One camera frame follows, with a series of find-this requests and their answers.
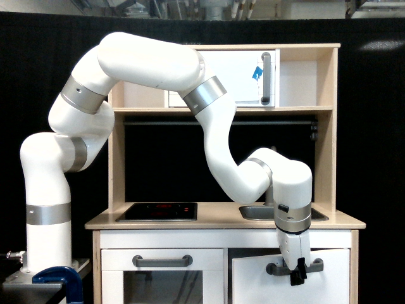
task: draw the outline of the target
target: blue clamp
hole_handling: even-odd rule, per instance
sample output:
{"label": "blue clamp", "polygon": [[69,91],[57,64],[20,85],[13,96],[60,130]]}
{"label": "blue clamp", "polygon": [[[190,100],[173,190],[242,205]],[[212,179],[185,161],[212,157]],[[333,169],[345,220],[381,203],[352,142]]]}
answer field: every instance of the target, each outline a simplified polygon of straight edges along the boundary
{"label": "blue clamp", "polygon": [[66,288],[67,304],[83,304],[83,284],[79,274],[73,268],[57,266],[38,272],[32,277],[32,283],[62,282]]}

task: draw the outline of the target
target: sink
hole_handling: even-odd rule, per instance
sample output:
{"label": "sink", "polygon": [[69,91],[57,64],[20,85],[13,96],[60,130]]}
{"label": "sink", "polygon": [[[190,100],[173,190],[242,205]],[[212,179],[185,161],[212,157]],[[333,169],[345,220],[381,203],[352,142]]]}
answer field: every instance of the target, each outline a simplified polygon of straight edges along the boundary
{"label": "sink", "polygon": [[[247,220],[274,220],[274,207],[273,206],[242,206],[239,207],[240,214]],[[313,221],[328,220],[329,218],[316,211],[314,208],[311,210],[311,218]]]}

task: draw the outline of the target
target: cabinet door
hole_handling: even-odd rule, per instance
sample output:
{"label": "cabinet door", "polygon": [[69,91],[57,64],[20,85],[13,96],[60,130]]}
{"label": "cabinet door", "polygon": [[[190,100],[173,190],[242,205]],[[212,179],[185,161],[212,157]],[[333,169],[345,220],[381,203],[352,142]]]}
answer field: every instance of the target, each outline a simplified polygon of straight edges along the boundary
{"label": "cabinet door", "polygon": [[290,276],[266,272],[269,263],[282,265],[281,255],[232,260],[233,304],[349,304],[349,249],[311,252],[323,260],[323,271],[308,273],[305,283],[290,285]]}

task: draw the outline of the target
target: wooden frame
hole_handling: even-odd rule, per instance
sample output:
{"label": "wooden frame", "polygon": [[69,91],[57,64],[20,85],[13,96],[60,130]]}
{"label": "wooden frame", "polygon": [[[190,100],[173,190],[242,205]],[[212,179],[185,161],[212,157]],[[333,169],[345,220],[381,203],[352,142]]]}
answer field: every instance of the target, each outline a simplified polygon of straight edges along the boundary
{"label": "wooden frame", "polygon": [[[339,44],[286,44],[238,46],[190,46],[196,50],[260,50],[279,49],[280,65],[285,62],[316,62],[316,106],[288,106],[278,108],[238,108],[237,115],[288,116],[315,115],[319,138],[315,146],[315,203],[335,211],[336,188],[336,128],[337,128],[337,53]],[[109,94],[109,102],[116,113],[115,129],[109,138],[109,210],[114,212],[124,202],[125,159],[123,117],[126,115],[191,115],[188,108],[163,108],[164,96],[153,90],[141,90],[138,99],[161,96],[151,100],[154,108],[124,107],[124,85],[118,83]]]}

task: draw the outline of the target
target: stove top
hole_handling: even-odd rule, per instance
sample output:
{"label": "stove top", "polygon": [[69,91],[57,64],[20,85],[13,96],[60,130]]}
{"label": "stove top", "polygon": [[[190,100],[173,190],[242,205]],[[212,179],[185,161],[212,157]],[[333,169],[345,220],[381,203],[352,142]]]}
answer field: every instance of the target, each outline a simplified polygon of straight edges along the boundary
{"label": "stove top", "polygon": [[197,220],[197,203],[135,203],[117,222]]}

